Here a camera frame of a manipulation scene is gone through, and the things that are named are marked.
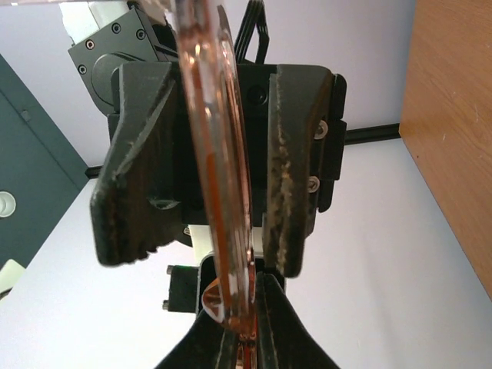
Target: wall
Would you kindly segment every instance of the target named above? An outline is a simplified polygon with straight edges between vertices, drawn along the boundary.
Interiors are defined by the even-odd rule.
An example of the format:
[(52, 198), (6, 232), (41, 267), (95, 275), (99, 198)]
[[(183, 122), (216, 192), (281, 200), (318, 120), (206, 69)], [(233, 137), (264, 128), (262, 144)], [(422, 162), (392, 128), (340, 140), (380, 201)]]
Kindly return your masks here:
[[(233, 34), (246, 3), (226, 1)], [(319, 64), (343, 74), (349, 128), (399, 122), (415, 0), (265, 3), (271, 36), (267, 62)], [(86, 163), (100, 165), (108, 148), (105, 118), (68, 56), (71, 41), (58, 6), (0, 8), (0, 35), (0, 54)]]
[[(151, 369), (192, 323), (161, 309), (167, 265), (192, 263), (192, 250), (101, 267), (93, 186), (0, 307), (0, 367)], [(492, 303), (400, 140), (347, 148), (287, 294), (343, 369), (490, 368)]]

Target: gray door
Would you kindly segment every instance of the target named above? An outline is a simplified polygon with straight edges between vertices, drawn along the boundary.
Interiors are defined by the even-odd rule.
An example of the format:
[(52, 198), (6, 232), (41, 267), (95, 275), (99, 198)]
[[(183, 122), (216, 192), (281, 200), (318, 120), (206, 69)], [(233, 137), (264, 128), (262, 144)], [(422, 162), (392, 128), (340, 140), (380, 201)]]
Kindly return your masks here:
[(27, 267), (87, 179), (85, 163), (2, 62), (0, 191), (13, 194), (17, 207), (0, 219), (0, 268), (10, 258)]

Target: wooden panel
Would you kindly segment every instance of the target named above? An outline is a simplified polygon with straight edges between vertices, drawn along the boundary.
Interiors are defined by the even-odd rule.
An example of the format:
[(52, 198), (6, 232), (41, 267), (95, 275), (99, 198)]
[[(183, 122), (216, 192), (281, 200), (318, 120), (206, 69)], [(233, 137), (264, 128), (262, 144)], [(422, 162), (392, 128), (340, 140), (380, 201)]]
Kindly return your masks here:
[(401, 136), (492, 297), (490, 0), (417, 0)]

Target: black trim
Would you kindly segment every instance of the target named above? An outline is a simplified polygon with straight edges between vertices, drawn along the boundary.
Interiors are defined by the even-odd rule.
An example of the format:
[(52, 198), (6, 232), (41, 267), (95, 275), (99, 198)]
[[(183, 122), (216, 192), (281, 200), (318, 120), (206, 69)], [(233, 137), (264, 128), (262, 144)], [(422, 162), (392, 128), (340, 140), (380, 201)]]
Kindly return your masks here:
[[(378, 125), (376, 127), (349, 129), (345, 138), (345, 144), (355, 145), (401, 138), (399, 130), (399, 123), (394, 125)], [(85, 171), (85, 175), (87, 175), (89, 179), (94, 179), (98, 177), (100, 170), (101, 166), (90, 167)]]

